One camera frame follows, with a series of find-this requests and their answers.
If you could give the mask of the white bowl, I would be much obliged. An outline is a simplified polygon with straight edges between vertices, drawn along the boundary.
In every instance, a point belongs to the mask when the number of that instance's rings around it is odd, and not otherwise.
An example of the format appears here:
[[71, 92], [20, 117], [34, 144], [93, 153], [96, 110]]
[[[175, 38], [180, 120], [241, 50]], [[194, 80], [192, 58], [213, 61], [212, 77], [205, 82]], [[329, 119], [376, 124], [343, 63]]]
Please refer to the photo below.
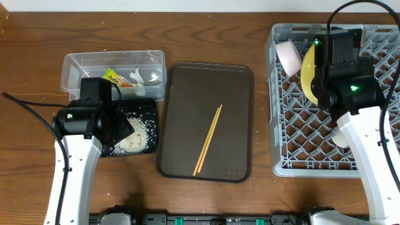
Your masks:
[[276, 44], [276, 52], [281, 66], [288, 77], [292, 77], [301, 70], [302, 61], [292, 41]]

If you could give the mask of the pale green cup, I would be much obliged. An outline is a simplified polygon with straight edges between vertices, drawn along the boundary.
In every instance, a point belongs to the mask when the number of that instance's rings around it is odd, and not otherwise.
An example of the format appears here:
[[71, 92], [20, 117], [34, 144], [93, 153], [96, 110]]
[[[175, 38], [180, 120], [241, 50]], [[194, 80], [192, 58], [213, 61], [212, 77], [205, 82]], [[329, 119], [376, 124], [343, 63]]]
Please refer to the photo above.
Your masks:
[[349, 144], [346, 140], [345, 135], [340, 131], [339, 127], [336, 126], [333, 130], [334, 136], [332, 137], [332, 141], [335, 145], [340, 148], [348, 148]]

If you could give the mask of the white tissue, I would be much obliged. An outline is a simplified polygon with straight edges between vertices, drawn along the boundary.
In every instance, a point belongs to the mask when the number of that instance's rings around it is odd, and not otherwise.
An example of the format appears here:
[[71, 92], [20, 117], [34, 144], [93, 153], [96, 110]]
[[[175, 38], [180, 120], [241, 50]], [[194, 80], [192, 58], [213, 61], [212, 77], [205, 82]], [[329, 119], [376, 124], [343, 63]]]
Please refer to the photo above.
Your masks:
[[139, 74], [139, 68], [136, 68], [134, 72], [131, 72], [130, 78], [136, 81], [136, 90], [135, 94], [139, 97], [143, 97], [146, 95], [146, 90], [144, 87], [144, 80]]

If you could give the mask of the green snack wrapper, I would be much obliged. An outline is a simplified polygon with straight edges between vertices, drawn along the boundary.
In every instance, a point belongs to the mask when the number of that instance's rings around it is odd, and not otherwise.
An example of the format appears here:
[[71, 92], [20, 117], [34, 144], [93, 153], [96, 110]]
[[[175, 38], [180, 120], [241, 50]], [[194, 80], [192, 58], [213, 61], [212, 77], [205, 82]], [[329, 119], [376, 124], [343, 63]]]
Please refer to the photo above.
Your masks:
[[119, 75], [116, 71], [111, 69], [110, 67], [106, 68], [106, 72], [104, 73], [103, 79], [107, 79], [108, 81], [117, 84], [118, 88], [123, 94], [132, 94], [135, 93], [137, 84], [134, 84], [121, 75]]

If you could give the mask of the rice leftovers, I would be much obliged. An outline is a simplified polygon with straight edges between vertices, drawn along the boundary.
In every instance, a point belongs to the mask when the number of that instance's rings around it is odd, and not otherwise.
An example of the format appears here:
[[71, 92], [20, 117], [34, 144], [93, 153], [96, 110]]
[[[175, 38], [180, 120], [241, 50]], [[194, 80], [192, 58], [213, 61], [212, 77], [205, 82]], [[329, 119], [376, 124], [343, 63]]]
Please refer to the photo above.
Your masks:
[[128, 119], [134, 132], [117, 143], [112, 156], [125, 156], [152, 153], [157, 144], [157, 125], [154, 120], [130, 117]]

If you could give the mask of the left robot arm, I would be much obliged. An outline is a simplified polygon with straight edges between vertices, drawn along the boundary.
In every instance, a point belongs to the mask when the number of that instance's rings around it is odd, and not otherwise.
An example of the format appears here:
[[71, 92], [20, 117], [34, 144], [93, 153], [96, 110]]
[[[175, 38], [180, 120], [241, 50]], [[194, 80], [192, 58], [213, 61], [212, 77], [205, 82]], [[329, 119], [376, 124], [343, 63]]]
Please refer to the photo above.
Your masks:
[[122, 100], [112, 99], [117, 88], [100, 77], [83, 78], [79, 99], [53, 117], [56, 162], [45, 224], [88, 224], [99, 158], [134, 132]]

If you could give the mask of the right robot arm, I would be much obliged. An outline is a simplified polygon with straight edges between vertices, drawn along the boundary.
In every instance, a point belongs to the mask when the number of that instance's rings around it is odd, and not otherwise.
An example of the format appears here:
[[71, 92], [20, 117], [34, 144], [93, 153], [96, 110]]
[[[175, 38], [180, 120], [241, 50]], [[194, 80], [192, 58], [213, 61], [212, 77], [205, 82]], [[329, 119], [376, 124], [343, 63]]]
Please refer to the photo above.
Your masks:
[[307, 98], [337, 123], [334, 142], [351, 149], [370, 224], [399, 224], [399, 152], [373, 58], [359, 54], [362, 34], [362, 29], [316, 33], [304, 57], [301, 86]]

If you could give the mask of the yellow plate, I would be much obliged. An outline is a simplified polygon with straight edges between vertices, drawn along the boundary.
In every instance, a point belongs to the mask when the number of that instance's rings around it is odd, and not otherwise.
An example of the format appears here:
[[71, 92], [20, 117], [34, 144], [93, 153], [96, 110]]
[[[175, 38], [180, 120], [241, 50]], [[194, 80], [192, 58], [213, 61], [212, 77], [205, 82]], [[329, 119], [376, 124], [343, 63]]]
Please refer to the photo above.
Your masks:
[[301, 88], [305, 96], [315, 105], [318, 104], [317, 97], [311, 90], [311, 84], [315, 77], [315, 44], [312, 44], [307, 53], [304, 55], [304, 59], [301, 67]]

